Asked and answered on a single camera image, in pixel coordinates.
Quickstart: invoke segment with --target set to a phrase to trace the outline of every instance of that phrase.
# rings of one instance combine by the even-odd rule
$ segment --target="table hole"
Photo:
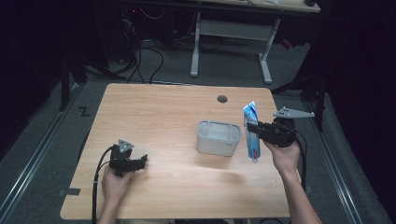
[[[225,96],[225,95],[220,95],[220,96],[218,96],[218,101],[219,101],[220,103],[224,104],[224,103],[227,103],[228,98],[227,98],[227,96]]]

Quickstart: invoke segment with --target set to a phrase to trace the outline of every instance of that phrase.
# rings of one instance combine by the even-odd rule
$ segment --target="desk leg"
[[[272,83],[271,74],[270,74],[270,71],[268,70],[267,57],[268,57],[268,53],[270,52],[271,46],[274,42],[274,38],[275,38],[277,27],[279,26],[279,23],[280,23],[280,19],[276,19],[274,22],[274,26],[271,29],[271,34],[270,34],[270,37],[268,38],[265,51],[264,51],[264,53],[259,54],[260,65],[262,66],[262,75],[264,77],[264,82],[266,84]]]
[[[199,35],[201,31],[201,13],[197,13],[197,22],[195,25],[195,44],[194,52],[192,53],[191,73],[192,77],[198,76],[198,63],[199,63]]]

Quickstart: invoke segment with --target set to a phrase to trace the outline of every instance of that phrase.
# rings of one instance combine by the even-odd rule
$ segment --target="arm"
[[[273,154],[274,166],[279,171],[285,186],[290,219],[293,224],[321,223],[317,213],[309,202],[297,174],[300,149],[294,142],[289,147],[276,147],[264,142]]]
[[[98,224],[116,223],[120,203],[128,189],[129,181],[133,174],[129,172],[124,177],[119,177],[115,176],[114,172],[108,166],[105,167],[102,180],[105,204],[99,216]]]

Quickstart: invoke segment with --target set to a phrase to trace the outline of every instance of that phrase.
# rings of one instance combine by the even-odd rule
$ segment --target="black cable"
[[[152,49],[152,48],[154,48],[155,46],[157,46],[157,40],[155,40],[155,39],[150,39],[150,40],[144,40],[143,42],[154,42],[154,44],[152,44],[151,46],[149,46],[149,47],[144,47],[144,49]]]
[[[180,43],[178,43],[178,42],[187,41],[187,40],[189,40],[189,39],[192,38],[192,37],[194,37],[194,35],[185,37],[185,38],[183,38],[183,39],[174,40],[173,43],[176,44],[176,45],[178,45],[178,46],[181,46],[181,47],[188,47],[188,46],[194,45],[195,41],[194,41],[194,40],[190,40],[190,43],[189,43],[189,44],[180,44]]]
[[[102,158],[99,160],[98,166],[96,168],[95,177],[93,178],[93,189],[92,189],[92,224],[96,224],[96,197],[98,191],[98,179],[99,179],[99,171],[102,167],[102,161],[108,151],[113,149],[113,147],[109,147],[105,153],[103,153]]]
[[[275,221],[277,223],[283,224],[283,222],[281,222],[279,219],[274,218],[274,217],[264,218],[264,219],[260,220],[260,224],[263,224],[263,222],[265,222],[265,221]]]
[[[301,186],[303,187],[304,191],[306,191],[306,153],[308,152],[308,144],[306,143],[305,137],[300,132],[297,133],[303,138],[305,145],[305,150],[304,150],[300,139],[296,138],[296,142],[300,148],[300,155],[302,160]]]
[[[186,38],[190,38],[190,37],[192,37],[192,36],[195,36],[195,35],[191,35],[191,30],[192,30],[192,27],[193,27],[194,24],[195,24],[195,17],[196,17],[196,15],[197,15],[197,13],[194,12],[194,15],[192,16],[192,21],[191,21],[191,25],[190,25],[189,31],[187,31],[187,33],[184,34],[182,37],[177,38],[177,39],[174,39],[174,43],[176,43],[176,41],[178,41],[178,40],[183,40],[183,39],[186,39]]]
[[[148,50],[154,51],[154,52],[158,53],[158,54],[161,56],[161,64],[160,64],[160,66],[158,66],[158,68],[151,74],[151,76],[150,76],[150,78],[149,78],[149,83],[148,83],[148,84],[151,84],[154,75],[155,75],[155,74],[158,72],[158,70],[160,70],[160,68],[163,66],[163,55],[162,55],[159,51],[157,51],[157,50],[155,50],[155,49],[148,49]]]
[[[104,162],[104,163],[100,166],[100,168],[102,169],[102,167],[103,167],[104,165],[108,164],[109,162],[110,162],[110,161]]]
[[[259,42],[258,40],[249,39],[249,40],[245,40],[244,43],[238,43],[238,42],[236,42],[236,41],[230,41],[229,39],[230,39],[230,38],[225,38],[225,39],[223,40],[224,43],[229,44],[229,45],[245,46],[245,45],[248,45],[248,44],[254,44],[254,43],[256,43],[256,42]]]
[[[127,64],[125,67],[123,67],[123,68],[121,68],[120,70],[117,70],[117,71],[111,71],[111,70],[109,70],[108,68],[104,68],[104,69],[106,69],[106,70],[108,71],[109,74],[118,75],[118,74],[124,73],[124,72],[126,72],[126,71],[128,71],[128,70],[131,70],[131,69],[135,66],[135,61],[136,61],[136,59],[135,59],[135,56],[134,56],[134,57],[132,58],[132,60],[129,61],[128,64]],[[85,72],[90,73],[90,74],[95,75],[95,76],[102,76],[102,75],[104,75],[103,72],[95,72],[95,71],[90,70],[90,69],[87,68],[87,67],[85,67]]]
[[[222,38],[220,41],[211,41],[211,42],[218,43],[218,45],[215,46],[214,48],[205,48],[205,47],[200,43],[199,47],[200,47],[201,49],[218,49],[218,48],[220,48],[220,47],[222,46],[222,44],[223,44],[223,38]]]
[[[126,83],[129,83],[129,82],[131,81],[132,77],[134,76],[134,73],[137,71],[137,73],[138,73],[139,76],[140,76],[140,79],[142,80],[142,84],[145,84],[145,79],[143,79],[142,75],[140,74],[140,70],[139,70],[140,62],[142,61],[142,51],[141,51],[140,46],[141,46],[141,42],[140,42],[139,47],[138,47],[139,62],[137,63],[136,69],[131,73],[131,75],[129,76],[129,78],[128,78],[128,80],[126,81]]]

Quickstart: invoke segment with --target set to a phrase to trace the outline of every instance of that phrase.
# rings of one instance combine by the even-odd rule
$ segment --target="wire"
[[[182,46],[182,47],[191,46],[191,45],[194,45],[194,44],[195,44],[194,40],[190,40],[190,43],[188,43],[188,44],[180,44],[179,42],[189,40],[189,39],[191,39],[192,37],[194,37],[194,35],[190,35],[190,36],[186,36],[186,37],[184,37],[184,38],[180,38],[180,39],[174,41],[173,43],[176,44],[176,45]]]
[[[232,41],[234,38],[225,38],[224,39],[224,43],[226,44],[230,44],[230,45],[238,45],[238,46],[245,46],[247,44],[254,44],[256,42],[259,42],[259,40],[254,40],[254,39],[249,39],[249,40],[245,40],[244,43],[238,43],[236,41]]]
[[[107,154],[108,151],[113,149],[114,146],[109,147],[106,149],[106,151],[103,153],[101,159],[99,160],[98,166],[96,168],[95,172],[95,177],[93,178],[93,190],[92,190],[92,224],[96,224],[96,197],[97,197],[97,191],[98,191],[98,179],[99,179],[99,171],[102,168],[102,161],[105,155]]]
[[[137,63],[136,69],[135,69],[135,70],[132,72],[132,74],[129,76],[129,78],[128,78],[128,80],[126,81],[126,83],[129,83],[129,82],[131,81],[132,77],[134,76],[134,73],[137,71],[137,73],[139,74],[140,79],[141,79],[141,81],[142,81],[142,84],[145,84],[145,79],[143,79],[142,74],[140,73],[140,70],[139,70],[140,62],[142,61],[142,51],[141,51],[140,46],[141,46],[141,42],[140,42],[139,47],[138,47],[139,62]]]
[[[135,56],[133,56],[131,61],[129,61],[128,64],[125,67],[123,67],[123,68],[121,68],[121,69],[119,69],[117,71],[111,71],[108,68],[105,68],[105,69],[111,74],[118,75],[118,74],[124,73],[124,72],[126,72],[128,70],[131,70],[135,66],[135,62],[136,62]],[[95,71],[91,70],[90,68],[88,68],[87,66],[84,66],[84,69],[85,69],[85,71],[87,73],[90,73],[90,74],[95,75],[95,76],[102,76],[104,74],[103,72],[95,72]]]
[[[132,82],[140,82],[141,80],[139,79],[132,79]],[[152,83],[157,83],[157,84],[165,84],[165,85],[181,85],[181,86],[196,86],[196,84],[191,84],[191,83],[182,83],[182,82],[171,82],[171,81],[152,81]]]
[[[191,32],[192,26],[194,25],[195,17],[196,17],[196,12],[194,12],[194,15],[192,16],[192,21],[191,21],[189,31],[185,35],[183,35],[181,38],[175,39],[175,41],[182,40],[185,38],[190,38],[191,36],[193,36],[193,35],[190,35],[190,32]]]
[[[148,42],[154,42],[154,44],[152,45],[152,46],[150,46],[150,47],[145,47],[145,49],[152,49],[152,48],[154,48],[155,46],[157,46],[157,40],[155,40],[155,39],[146,39],[146,40],[143,40],[142,42],[146,42],[146,43],[148,43]]]
[[[217,46],[215,46],[214,48],[205,48],[203,45],[199,45],[199,47],[201,48],[201,49],[218,49],[219,47],[221,47],[222,46],[222,44],[223,44],[223,38],[220,40],[220,41],[212,41],[212,42],[218,42],[219,44],[217,45]]]
[[[303,187],[304,191],[306,191],[306,153],[308,152],[308,144],[306,142],[305,137],[300,132],[297,131],[297,133],[303,138],[304,145],[305,145],[305,150],[304,150],[300,139],[296,138],[297,144],[300,147],[300,155],[301,155],[302,166],[303,166],[302,171],[301,171],[301,186]]]
[[[143,14],[145,14],[147,17],[149,17],[149,18],[152,19],[152,20],[158,20],[160,17],[163,16],[163,13],[165,12],[165,9],[163,9],[163,12],[161,13],[160,16],[158,16],[158,17],[151,17],[151,16],[149,16],[141,7],[140,7],[139,9],[140,9],[140,11],[143,12]]]
[[[147,50],[154,51],[154,52],[158,53],[158,54],[161,56],[161,64],[160,64],[160,66],[158,66],[158,68],[151,74],[151,76],[150,76],[150,78],[149,78],[149,83],[148,83],[148,84],[151,84],[151,83],[152,83],[152,79],[154,78],[154,75],[155,75],[155,74],[158,72],[158,70],[160,70],[160,68],[163,66],[163,55],[162,55],[159,51],[157,51],[157,50],[155,50],[155,49],[147,49]]]
[[[104,162],[104,163],[100,166],[100,168],[102,169],[102,167],[103,167],[104,165],[108,164],[109,162],[110,162],[110,161]]]
[[[126,21],[126,23],[128,23],[128,25],[129,25],[128,29],[131,29],[131,26],[134,27],[134,25],[130,21],[125,20],[125,19],[122,19],[122,21]]]
[[[260,220],[260,224],[263,224],[263,222],[265,222],[265,221],[275,221],[277,223],[283,224],[283,222],[281,222],[279,219],[274,218],[274,217],[264,218],[264,219]]]

